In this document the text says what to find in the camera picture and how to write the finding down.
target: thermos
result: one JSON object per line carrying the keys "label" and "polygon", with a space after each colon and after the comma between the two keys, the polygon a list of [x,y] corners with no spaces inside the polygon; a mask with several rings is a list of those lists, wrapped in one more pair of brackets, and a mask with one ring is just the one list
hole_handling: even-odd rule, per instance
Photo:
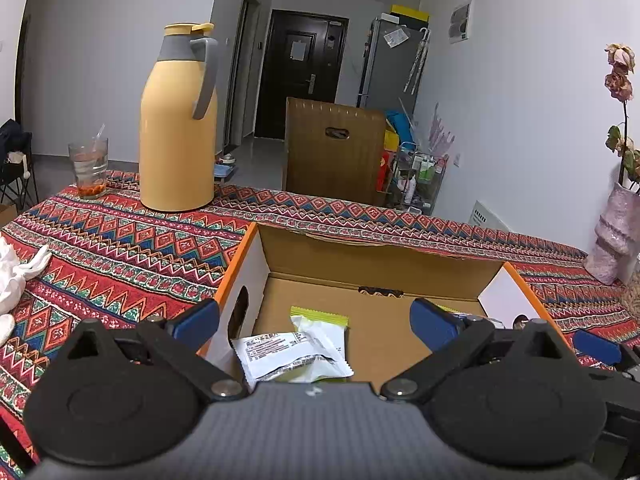
{"label": "thermos", "polygon": [[140,104],[140,200],[165,212],[213,200],[218,42],[211,23],[164,28]]}

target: refrigerator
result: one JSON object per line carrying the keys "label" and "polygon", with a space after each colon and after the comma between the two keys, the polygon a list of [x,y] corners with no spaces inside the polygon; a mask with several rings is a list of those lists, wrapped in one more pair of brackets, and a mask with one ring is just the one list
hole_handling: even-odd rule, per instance
{"label": "refrigerator", "polygon": [[356,106],[382,110],[383,112],[388,110],[401,112],[400,98],[409,117],[413,117],[415,98],[418,95],[418,88],[415,89],[413,95],[411,94],[415,75],[407,92],[403,90],[409,79],[409,72],[414,64],[423,34],[420,30],[402,27],[409,35],[409,39],[390,48],[385,40],[385,35],[398,27],[399,25],[381,18],[376,18],[371,24]]}

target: red tablecloth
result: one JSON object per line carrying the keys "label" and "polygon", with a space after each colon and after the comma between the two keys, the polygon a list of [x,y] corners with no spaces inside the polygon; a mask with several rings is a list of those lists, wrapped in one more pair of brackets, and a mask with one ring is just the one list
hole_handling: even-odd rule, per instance
{"label": "red tablecloth", "polygon": [[[80,320],[98,317],[108,327],[125,328],[155,312],[174,317],[213,297],[252,221],[509,260],[569,339],[586,328],[640,344],[640,328],[619,302],[622,288],[591,278],[580,264],[584,253],[572,247],[341,200],[235,186],[216,189],[213,204],[200,211],[162,214],[140,203],[136,174],[116,171],[100,200],[82,202],[68,187],[2,230],[21,259],[44,244],[52,251],[46,271],[27,284],[14,311],[14,334],[0,349],[0,415],[21,442],[30,447],[21,425],[27,396]],[[17,475],[0,448],[0,479]]]}

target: patterned tablecloth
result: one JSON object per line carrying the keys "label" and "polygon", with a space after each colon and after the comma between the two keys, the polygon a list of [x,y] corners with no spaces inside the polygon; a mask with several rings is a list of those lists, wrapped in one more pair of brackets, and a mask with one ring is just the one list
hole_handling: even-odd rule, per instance
{"label": "patterned tablecloth", "polygon": [[[509,260],[569,340],[576,329],[587,328],[640,344],[640,327],[620,305],[622,288],[596,282],[580,264],[585,254],[572,247],[341,200],[235,186],[216,189],[213,204],[197,212],[162,214],[140,203],[136,174],[113,172],[110,192],[100,200],[82,202],[68,187],[3,229],[23,260],[44,244],[52,251],[46,271],[27,284],[14,311],[15,331],[0,348],[0,415],[23,445],[31,450],[21,425],[27,396],[80,320],[97,317],[107,327],[126,328],[155,312],[174,317],[213,297],[252,221]],[[0,479],[18,473],[0,448]]]}

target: tiled floor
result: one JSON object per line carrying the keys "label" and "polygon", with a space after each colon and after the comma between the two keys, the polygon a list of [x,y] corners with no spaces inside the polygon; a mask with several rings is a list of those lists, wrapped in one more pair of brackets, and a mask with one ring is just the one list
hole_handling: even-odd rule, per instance
{"label": "tiled floor", "polygon": [[[233,151],[238,169],[229,181],[249,187],[282,188],[284,142],[274,139],[246,137]],[[44,200],[71,184],[74,174],[66,156],[34,155],[34,173],[40,200]],[[109,161],[110,170],[137,171],[135,162]]]}

